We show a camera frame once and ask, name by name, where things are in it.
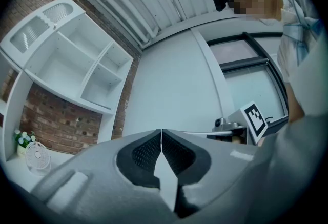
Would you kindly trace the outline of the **potted blue white flowers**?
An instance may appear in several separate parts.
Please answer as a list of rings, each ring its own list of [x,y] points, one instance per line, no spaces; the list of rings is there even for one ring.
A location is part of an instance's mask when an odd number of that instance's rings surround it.
[[[16,129],[14,131],[14,140],[17,142],[17,155],[19,157],[24,157],[27,145],[31,142],[35,142],[36,137],[33,131],[27,133],[26,131],[22,132]]]

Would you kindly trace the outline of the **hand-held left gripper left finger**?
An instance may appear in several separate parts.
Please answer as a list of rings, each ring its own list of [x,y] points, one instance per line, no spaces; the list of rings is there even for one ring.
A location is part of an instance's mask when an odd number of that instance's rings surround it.
[[[59,224],[173,224],[154,175],[161,131],[93,145],[51,170],[32,190]]]

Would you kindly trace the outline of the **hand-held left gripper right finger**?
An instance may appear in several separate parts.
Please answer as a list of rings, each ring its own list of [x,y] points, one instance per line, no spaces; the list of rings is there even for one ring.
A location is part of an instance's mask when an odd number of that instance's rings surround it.
[[[162,152],[177,177],[166,218],[250,218],[267,172],[255,146],[162,130]]]

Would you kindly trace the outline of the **ribbed glass cabinet door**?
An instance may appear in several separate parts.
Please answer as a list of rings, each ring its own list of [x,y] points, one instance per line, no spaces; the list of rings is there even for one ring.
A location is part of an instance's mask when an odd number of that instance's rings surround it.
[[[22,19],[0,42],[0,48],[20,68],[60,27],[85,13],[73,0],[54,0]]]

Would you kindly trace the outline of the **person's right forearm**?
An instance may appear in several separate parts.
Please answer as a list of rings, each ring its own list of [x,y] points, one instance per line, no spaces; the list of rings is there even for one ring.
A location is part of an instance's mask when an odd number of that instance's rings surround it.
[[[289,83],[285,83],[286,94],[288,98],[289,107],[289,123],[293,123],[304,117],[304,111],[297,101],[294,91]]]

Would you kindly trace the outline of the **person's white shirt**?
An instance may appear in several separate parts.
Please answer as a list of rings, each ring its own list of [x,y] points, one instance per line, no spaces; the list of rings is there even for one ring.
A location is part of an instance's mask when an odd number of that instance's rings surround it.
[[[277,62],[284,81],[289,82],[290,76],[315,49],[324,24],[312,0],[278,0],[272,18],[283,24]]]

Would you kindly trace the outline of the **small white desk fan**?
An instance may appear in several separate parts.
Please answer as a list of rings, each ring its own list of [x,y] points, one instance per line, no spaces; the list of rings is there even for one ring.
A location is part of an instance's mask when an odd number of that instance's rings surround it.
[[[39,176],[47,175],[51,170],[51,156],[47,148],[39,142],[30,142],[25,150],[28,170]]]

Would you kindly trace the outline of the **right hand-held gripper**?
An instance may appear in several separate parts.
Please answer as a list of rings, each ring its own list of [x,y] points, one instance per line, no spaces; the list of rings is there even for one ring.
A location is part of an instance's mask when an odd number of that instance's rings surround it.
[[[206,138],[234,142],[239,138],[239,143],[257,145],[268,129],[268,124],[254,101],[239,108],[227,118],[215,120],[212,132]]]

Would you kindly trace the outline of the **white wall shelf unit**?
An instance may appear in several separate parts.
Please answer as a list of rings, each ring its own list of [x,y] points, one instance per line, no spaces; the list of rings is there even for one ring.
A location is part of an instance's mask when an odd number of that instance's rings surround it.
[[[0,87],[10,70],[17,78],[7,100],[0,99],[0,165],[7,177],[31,190],[43,176],[31,173],[16,153],[25,100],[33,84],[66,102],[102,115],[98,142],[112,137],[120,96],[133,57],[86,12],[50,35],[20,68],[0,48]]]

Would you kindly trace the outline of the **black framed window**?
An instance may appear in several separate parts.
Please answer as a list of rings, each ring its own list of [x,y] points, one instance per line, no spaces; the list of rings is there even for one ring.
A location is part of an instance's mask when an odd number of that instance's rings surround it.
[[[209,40],[237,110],[254,101],[268,123],[267,133],[275,133],[288,122],[286,89],[277,50],[280,32],[246,33]]]

